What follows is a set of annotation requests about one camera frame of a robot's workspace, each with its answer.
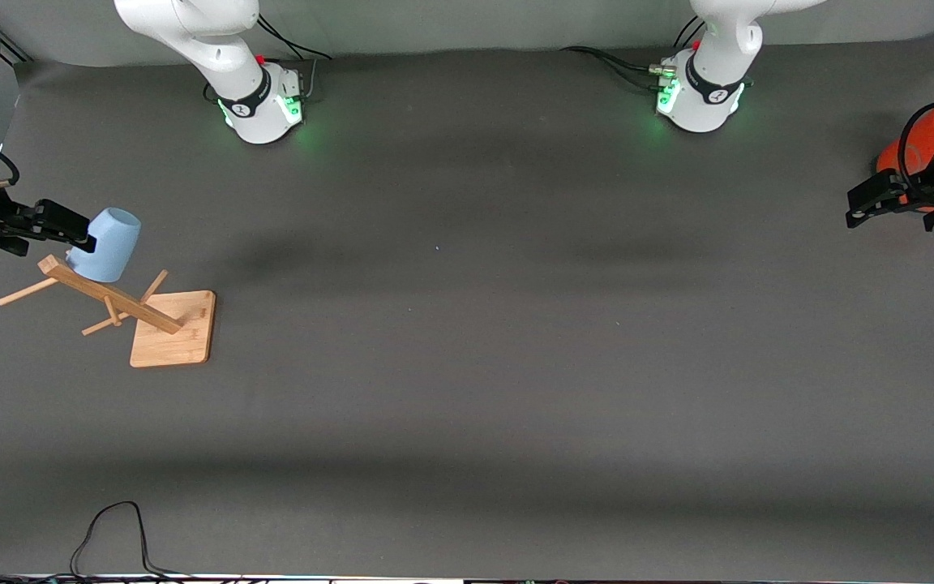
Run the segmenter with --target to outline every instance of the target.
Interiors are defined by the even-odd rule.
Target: orange cylinder
[[[898,170],[900,167],[900,140],[889,144],[889,147],[878,156],[878,171]],[[934,110],[923,115],[910,131],[910,140],[907,141],[906,162],[911,174],[920,173],[926,169],[934,156]]]

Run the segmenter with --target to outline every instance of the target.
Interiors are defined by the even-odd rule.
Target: wooden pole
[[[104,297],[110,296],[111,302],[114,303],[116,309],[126,311],[126,313],[155,326],[157,329],[163,330],[163,332],[169,333],[169,335],[178,333],[178,330],[182,328],[181,322],[164,314],[163,311],[139,303],[139,300],[134,299],[125,292],[121,292],[114,286],[108,286],[98,281],[89,280],[87,277],[79,276],[70,266],[57,259],[55,255],[48,255],[41,262],[38,262],[38,269],[47,277],[52,277],[54,280],[60,281],[60,284],[74,288],[86,296],[92,296],[99,302],[103,302]]]
[[[0,298],[0,307],[6,306],[8,303],[15,303],[16,300],[20,300],[25,296],[30,296],[31,294],[36,293],[37,291],[44,290],[49,288],[49,286],[56,284],[56,280],[52,277],[48,277],[45,280],[38,282],[33,286],[28,286],[25,289],[14,292],[11,295],[3,296]]]
[[[110,322],[114,326],[122,325],[122,319],[118,318],[118,311],[114,310],[114,301],[110,299],[110,296],[104,296],[103,303],[107,304],[107,314],[110,315]]]
[[[146,300],[149,300],[149,297],[156,294],[156,289],[161,287],[162,282],[164,282],[164,278],[167,278],[167,277],[168,277],[168,270],[161,270],[161,273],[157,274],[156,277],[153,278],[151,285],[149,285],[149,288],[146,289],[146,291],[144,292],[144,295],[142,295],[142,298],[139,299],[139,303],[145,304]]]

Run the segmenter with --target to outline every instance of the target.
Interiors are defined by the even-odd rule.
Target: blue cup
[[[67,252],[67,265],[89,280],[118,281],[132,258],[141,228],[142,223],[132,213],[108,207],[88,225],[89,235],[96,238],[96,251],[89,254],[71,248]]]

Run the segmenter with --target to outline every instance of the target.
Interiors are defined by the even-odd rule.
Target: dark gray mat
[[[255,148],[192,67],[29,71],[14,196],[134,212],[122,287],[221,304],[159,371],[67,290],[0,309],[0,572],[134,498],[196,572],[934,581],[934,243],[842,218],[934,37],[752,74],[695,136],[582,55],[341,59]],[[85,568],[137,551],[112,515]]]

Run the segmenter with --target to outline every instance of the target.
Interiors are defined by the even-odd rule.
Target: wooden mug tree
[[[208,361],[215,321],[215,293],[211,290],[158,294],[156,289],[168,276],[168,270],[161,270],[144,295],[137,300],[114,286],[80,276],[55,255],[48,255],[38,262],[38,269],[44,273],[45,280],[0,298],[0,307],[59,282],[107,306],[109,318],[82,330],[82,335],[86,337],[110,325],[120,326],[127,317],[138,321],[129,361],[132,367],[188,365]]]

